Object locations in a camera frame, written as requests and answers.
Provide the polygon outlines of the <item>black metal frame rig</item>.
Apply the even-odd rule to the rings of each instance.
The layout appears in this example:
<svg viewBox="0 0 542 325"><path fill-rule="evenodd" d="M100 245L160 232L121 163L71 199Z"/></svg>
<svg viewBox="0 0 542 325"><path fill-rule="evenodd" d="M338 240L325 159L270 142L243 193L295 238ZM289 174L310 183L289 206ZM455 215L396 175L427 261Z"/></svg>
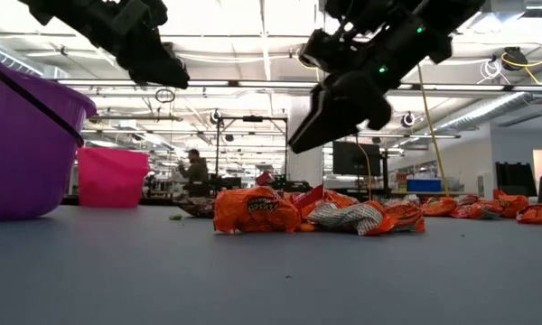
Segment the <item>black metal frame rig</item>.
<svg viewBox="0 0 542 325"><path fill-rule="evenodd" d="M285 168L284 172L287 171L288 164L288 148L287 148L287 131L288 131L288 118L287 117L274 117L274 116L241 116L239 118L242 122L249 123L262 123L264 121L269 121L272 125L276 125L276 121L281 121L285 124L285 129L283 130L283 135L285 138ZM220 136L225 130L227 130L236 120L237 117L230 116L219 116L216 118L216 150L215 150L215 175L219 176L220 174Z"/></svg>

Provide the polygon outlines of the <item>blue storage bin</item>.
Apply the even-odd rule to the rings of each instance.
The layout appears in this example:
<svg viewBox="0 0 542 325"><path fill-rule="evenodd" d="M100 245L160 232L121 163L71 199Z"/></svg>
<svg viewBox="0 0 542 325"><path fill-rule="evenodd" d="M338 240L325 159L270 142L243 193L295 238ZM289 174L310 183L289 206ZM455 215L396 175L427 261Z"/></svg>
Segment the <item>blue storage bin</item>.
<svg viewBox="0 0 542 325"><path fill-rule="evenodd" d="M408 179L407 190L413 192L441 192L442 181L439 179Z"/></svg>

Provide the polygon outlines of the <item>red Skittles Gummies pack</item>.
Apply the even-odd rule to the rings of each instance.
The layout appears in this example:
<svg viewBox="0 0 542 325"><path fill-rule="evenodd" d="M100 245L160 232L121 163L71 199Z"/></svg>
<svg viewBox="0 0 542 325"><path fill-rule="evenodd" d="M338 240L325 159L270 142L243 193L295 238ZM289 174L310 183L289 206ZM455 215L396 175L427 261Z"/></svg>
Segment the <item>red Skittles Gummies pack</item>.
<svg viewBox="0 0 542 325"><path fill-rule="evenodd" d="M302 193L298 196L294 196L292 199L293 205L299 211L302 218L306 218L316 204L322 201L324 195L324 189L322 185L319 185L306 193Z"/></svg>

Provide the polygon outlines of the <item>brown PayDay candy bar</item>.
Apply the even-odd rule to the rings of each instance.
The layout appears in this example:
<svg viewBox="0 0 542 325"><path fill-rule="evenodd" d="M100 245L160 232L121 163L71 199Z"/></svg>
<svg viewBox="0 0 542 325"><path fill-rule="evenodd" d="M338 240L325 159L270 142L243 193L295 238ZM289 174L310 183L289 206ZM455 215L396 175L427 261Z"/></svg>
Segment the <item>brown PayDay candy bar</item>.
<svg viewBox="0 0 542 325"><path fill-rule="evenodd" d="M214 199L189 197L174 203L194 218L214 218Z"/></svg>

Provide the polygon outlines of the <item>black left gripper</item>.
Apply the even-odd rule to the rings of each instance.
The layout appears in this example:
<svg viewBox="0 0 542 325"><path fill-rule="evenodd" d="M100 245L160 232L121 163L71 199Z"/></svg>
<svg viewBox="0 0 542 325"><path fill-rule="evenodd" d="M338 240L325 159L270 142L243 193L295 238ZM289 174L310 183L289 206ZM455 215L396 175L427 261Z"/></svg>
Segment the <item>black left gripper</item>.
<svg viewBox="0 0 542 325"><path fill-rule="evenodd" d="M187 88L190 76L158 27L168 20L163 0L71 0L76 30L96 48L118 54L118 64L138 84Z"/></svg>

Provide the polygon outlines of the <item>long ceiling light bar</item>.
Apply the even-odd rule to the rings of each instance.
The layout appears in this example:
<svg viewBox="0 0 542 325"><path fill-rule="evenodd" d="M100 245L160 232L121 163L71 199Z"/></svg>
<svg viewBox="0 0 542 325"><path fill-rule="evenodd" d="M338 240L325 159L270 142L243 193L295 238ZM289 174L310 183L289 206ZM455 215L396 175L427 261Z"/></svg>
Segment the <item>long ceiling light bar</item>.
<svg viewBox="0 0 542 325"><path fill-rule="evenodd" d="M57 79L66 86L81 87L134 87L127 79ZM245 80L192 80L189 87L195 88L284 88L311 89L315 83L306 81L245 81ZM402 83L397 90L437 90L466 92L536 92L542 93L542 85L489 85L489 84L416 84Z"/></svg>

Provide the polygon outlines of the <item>purple plastic bucket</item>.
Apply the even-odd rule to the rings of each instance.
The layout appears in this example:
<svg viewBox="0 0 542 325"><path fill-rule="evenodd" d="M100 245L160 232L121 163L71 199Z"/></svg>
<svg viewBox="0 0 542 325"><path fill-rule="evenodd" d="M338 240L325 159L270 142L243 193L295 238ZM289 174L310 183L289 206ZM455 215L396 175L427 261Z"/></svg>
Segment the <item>purple plastic bucket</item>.
<svg viewBox="0 0 542 325"><path fill-rule="evenodd" d="M60 205L83 123L96 111L79 92L0 62L0 221Z"/></svg>

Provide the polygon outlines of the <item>pink plastic bucket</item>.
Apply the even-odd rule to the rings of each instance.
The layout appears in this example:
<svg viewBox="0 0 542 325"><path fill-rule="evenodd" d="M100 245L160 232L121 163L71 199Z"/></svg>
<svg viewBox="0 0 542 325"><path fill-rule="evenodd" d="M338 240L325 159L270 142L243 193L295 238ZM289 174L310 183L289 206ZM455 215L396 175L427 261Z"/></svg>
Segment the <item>pink plastic bucket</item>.
<svg viewBox="0 0 542 325"><path fill-rule="evenodd" d="M112 148L80 148L79 204L89 208L136 208L149 172L146 153Z"/></svg>

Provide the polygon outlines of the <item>white building column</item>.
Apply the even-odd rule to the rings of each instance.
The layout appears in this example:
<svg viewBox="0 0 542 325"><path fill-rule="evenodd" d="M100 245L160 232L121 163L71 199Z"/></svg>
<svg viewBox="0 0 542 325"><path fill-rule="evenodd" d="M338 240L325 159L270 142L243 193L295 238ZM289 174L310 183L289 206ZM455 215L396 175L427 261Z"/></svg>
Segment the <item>white building column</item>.
<svg viewBox="0 0 542 325"><path fill-rule="evenodd" d="M291 97L288 112L288 138L295 133L298 126L310 111L308 97ZM307 181L312 187L322 184L323 155L322 148L315 147L304 153L288 151L287 176L290 181Z"/></svg>

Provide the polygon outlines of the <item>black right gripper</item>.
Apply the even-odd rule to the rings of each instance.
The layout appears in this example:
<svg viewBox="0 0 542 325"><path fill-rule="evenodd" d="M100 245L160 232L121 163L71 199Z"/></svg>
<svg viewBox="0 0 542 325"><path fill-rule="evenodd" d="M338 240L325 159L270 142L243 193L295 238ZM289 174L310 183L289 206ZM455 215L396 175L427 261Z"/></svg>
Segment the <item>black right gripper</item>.
<svg viewBox="0 0 542 325"><path fill-rule="evenodd" d="M326 0L338 20L333 33L316 29L298 52L309 68L329 74L310 94L310 111L290 137L293 152L358 132L391 118L380 90L397 88L421 60L452 56L452 0Z"/></svg>

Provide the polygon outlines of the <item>black monitor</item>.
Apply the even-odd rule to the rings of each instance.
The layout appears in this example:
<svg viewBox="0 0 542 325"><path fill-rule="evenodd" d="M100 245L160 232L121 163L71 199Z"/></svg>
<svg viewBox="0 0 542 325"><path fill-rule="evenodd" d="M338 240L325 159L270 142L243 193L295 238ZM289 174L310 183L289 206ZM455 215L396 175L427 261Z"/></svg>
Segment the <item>black monitor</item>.
<svg viewBox="0 0 542 325"><path fill-rule="evenodd" d="M375 144L332 143L332 171L338 175L381 175L381 155Z"/></svg>

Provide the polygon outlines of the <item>person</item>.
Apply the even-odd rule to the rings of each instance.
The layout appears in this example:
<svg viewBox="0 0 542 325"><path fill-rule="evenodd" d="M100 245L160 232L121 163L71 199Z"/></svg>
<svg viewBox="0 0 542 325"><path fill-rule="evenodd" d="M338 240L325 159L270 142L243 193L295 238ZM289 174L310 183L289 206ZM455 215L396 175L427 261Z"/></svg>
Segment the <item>person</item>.
<svg viewBox="0 0 542 325"><path fill-rule="evenodd" d="M184 167L179 162L177 170L181 176L187 180L184 188L188 191L190 197L207 197L209 195L208 181L210 179L209 170L204 158L201 158L200 152L196 149L187 151L189 166Z"/></svg>

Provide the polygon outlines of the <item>black panel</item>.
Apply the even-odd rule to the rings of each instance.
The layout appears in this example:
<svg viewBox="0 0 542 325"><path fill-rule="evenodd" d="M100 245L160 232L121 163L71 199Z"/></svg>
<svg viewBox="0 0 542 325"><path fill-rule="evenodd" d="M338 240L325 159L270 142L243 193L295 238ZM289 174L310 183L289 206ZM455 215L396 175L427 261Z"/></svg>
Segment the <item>black panel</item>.
<svg viewBox="0 0 542 325"><path fill-rule="evenodd" d="M529 163L496 162L497 188L509 195L536 197L537 188Z"/></svg>

